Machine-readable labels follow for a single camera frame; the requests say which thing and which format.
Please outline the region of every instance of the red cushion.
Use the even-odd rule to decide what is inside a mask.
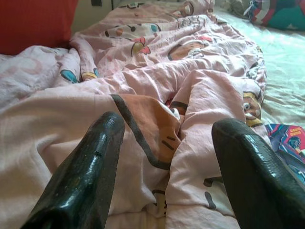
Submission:
[[[78,0],[3,0],[0,53],[15,55],[31,45],[67,47]]]

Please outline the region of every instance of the wrinkled fabric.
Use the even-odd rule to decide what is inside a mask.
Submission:
[[[106,111],[125,120],[106,228],[239,228],[211,129],[234,117],[268,141],[265,65],[260,48],[212,8],[208,0],[168,11],[157,4],[116,8],[77,33],[69,51],[53,54],[46,67],[55,65],[52,84],[33,91],[28,81],[22,96],[29,98],[21,101],[23,81],[8,91],[15,101],[1,104],[2,228],[20,227],[51,174]]]

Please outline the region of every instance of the comic book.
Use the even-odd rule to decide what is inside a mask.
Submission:
[[[300,126],[266,125],[272,149],[305,184],[305,131]]]

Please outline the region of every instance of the bed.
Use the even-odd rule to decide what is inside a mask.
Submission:
[[[239,228],[212,124],[237,118],[267,143],[264,124],[305,127],[305,37],[190,2],[120,2],[70,49],[0,55],[2,228],[107,111],[125,134],[106,228]]]

